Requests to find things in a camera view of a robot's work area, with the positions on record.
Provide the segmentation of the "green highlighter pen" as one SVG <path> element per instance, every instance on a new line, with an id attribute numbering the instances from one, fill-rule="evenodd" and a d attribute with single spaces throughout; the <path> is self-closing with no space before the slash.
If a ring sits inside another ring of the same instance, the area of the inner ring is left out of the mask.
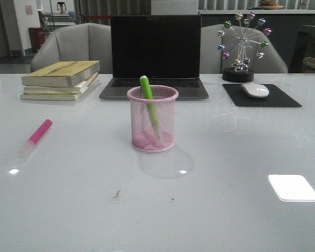
<path id="1" fill-rule="evenodd" d="M 141 85 L 142 92 L 144 94 L 144 98 L 146 100 L 153 100 L 154 97 L 153 97 L 152 89 L 151 89 L 149 79 L 147 76 L 140 77 L 140 85 Z M 160 140 L 161 139 L 161 131 L 159 128 L 160 121 L 159 121 L 159 116 L 157 114 L 155 103 L 149 102 L 146 104 L 146 106 L 148 108 L 150 121 L 155 131 L 156 137 L 158 140 Z"/>

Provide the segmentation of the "pink highlighter pen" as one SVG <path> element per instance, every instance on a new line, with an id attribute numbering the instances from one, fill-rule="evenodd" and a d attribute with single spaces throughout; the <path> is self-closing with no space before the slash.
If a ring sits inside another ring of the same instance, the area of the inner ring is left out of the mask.
<path id="1" fill-rule="evenodd" d="M 29 153 L 33 150 L 36 144 L 42 139 L 47 133 L 53 122 L 50 119 L 46 119 L 41 126 L 29 137 L 17 153 L 19 158 L 26 158 Z"/>

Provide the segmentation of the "pink mesh pen holder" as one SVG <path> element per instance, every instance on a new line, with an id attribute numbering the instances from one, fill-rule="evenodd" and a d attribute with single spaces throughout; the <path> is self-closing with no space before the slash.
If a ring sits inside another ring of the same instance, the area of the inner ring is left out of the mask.
<path id="1" fill-rule="evenodd" d="M 143 152 L 162 152 L 174 145 L 174 107 L 178 91 L 151 86 L 153 99 L 144 97 L 141 87 L 127 92 L 131 109 L 133 146 Z"/>

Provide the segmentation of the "grey laptop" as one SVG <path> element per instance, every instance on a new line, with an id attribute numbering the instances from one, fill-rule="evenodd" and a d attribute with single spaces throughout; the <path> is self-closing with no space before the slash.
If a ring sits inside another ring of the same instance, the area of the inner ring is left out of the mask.
<path id="1" fill-rule="evenodd" d="M 176 89 L 180 100 L 207 99 L 200 79 L 200 15 L 111 17 L 112 79 L 101 99 L 125 100 L 145 75 Z"/>

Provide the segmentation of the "middle book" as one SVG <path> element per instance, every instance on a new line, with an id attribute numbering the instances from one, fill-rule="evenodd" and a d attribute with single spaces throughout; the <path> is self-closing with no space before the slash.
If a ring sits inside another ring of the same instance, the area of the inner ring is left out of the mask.
<path id="1" fill-rule="evenodd" d="M 41 87 L 41 86 L 25 86 L 24 93 L 27 94 L 41 94 L 41 93 L 61 93 L 61 94 L 79 94 L 84 93 L 94 84 L 98 77 L 98 73 L 94 73 L 88 79 L 80 82 L 73 87 Z"/>

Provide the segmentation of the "bottom book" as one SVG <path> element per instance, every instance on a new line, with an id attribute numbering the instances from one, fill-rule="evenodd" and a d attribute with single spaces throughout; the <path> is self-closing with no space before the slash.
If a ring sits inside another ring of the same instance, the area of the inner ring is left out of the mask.
<path id="1" fill-rule="evenodd" d="M 61 93 L 41 93 L 41 94 L 27 94 L 21 93 L 19 95 L 20 99 L 23 100 L 42 100 L 42 101 L 76 101 L 79 99 L 84 93 L 79 94 L 61 94 Z"/>

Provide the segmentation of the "ferris wheel desk ornament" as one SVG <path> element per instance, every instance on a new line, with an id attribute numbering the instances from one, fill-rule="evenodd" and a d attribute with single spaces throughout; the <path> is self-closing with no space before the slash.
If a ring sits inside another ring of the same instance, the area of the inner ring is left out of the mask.
<path id="1" fill-rule="evenodd" d="M 256 58 L 262 59 L 265 56 L 263 50 L 269 47 L 269 41 L 257 41 L 256 38 L 261 35 L 269 36 L 272 32 L 271 28 L 265 28 L 261 32 L 256 27 L 250 28 L 249 25 L 255 20 L 255 16 L 254 12 L 248 14 L 238 12 L 235 14 L 235 20 L 239 22 L 237 28 L 234 28 L 233 22 L 229 20 L 225 21 L 223 29 L 217 32 L 217 36 L 222 41 L 230 42 L 217 46 L 223 60 L 232 60 L 230 66 L 223 69 L 223 80 L 232 82 L 252 82 L 254 80 L 254 71 L 250 67 L 250 53 L 254 52 Z"/>

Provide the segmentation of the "white computer mouse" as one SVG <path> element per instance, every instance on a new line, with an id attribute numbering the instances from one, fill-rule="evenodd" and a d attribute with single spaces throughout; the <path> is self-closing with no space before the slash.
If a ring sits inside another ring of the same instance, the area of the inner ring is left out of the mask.
<path id="1" fill-rule="evenodd" d="M 265 85 L 258 83 L 245 83 L 241 85 L 243 92 L 251 98 L 265 98 L 269 95 L 269 90 Z"/>

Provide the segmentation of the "yellow top book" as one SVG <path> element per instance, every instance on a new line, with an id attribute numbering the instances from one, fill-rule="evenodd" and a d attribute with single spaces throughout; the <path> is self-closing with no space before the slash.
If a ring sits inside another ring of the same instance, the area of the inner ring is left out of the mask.
<path id="1" fill-rule="evenodd" d="M 73 87 L 100 71 L 98 60 L 60 61 L 22 77 L 25 86 Z"/>

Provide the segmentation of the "white cabinet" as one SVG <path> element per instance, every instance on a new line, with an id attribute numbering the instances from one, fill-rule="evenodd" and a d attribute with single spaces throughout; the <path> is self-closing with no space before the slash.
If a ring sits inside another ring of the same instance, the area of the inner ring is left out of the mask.
<path id="1" fill-rule="evenodd" d="M 196 15 L 198 1 L 151 1 L 152 15 Z"/>

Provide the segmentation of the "black mouse pad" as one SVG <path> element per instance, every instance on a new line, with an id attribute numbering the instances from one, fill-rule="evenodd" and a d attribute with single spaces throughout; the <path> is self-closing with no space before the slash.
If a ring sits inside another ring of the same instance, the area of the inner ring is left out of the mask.
<path id="1" fill-rule="evenodd" d="M 233 103 L 239 107 L 273 107 L 273 108 L 298 108 L 300 103 L 283 92 L 273 84 L 265 84 L 269 95 L 264 98 L 252 98 L 242 90 L 241 84 L 223 84 Z"/>

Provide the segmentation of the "red barrier belt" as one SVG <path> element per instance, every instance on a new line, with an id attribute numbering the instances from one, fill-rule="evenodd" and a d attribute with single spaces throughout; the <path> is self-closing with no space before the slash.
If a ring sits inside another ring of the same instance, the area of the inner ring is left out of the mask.
<path id="1" fill-rule="evenodd" d="M 84 16 L 84 19 L 86 20 L 103 20 L 103 19 L 110 19 L 110 15 L 97 15 L 97 16 Z"/>

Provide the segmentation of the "red trash bin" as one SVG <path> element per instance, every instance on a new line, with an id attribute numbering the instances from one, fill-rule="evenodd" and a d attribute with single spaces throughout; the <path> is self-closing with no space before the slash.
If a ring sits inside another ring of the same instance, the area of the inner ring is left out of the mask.
<path id="1" fill-rule="evenodd" d="M 30 27 L 28 29 L 32 52 L 40 50 L 45 42 L 44 29 L 42 27 Z"/>

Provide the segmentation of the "fruit bowl on counter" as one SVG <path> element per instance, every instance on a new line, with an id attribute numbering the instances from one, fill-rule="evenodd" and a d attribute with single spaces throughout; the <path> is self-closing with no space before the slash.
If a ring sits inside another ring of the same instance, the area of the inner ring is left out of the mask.
<path id="1" fill-rule="evenodd" d="M 284 6 L 279 3 L 274 3 L 273 1 L 260 0 L 259 7 L 265 10 L 276 10 L 276 9 L 282 9 Z"/>

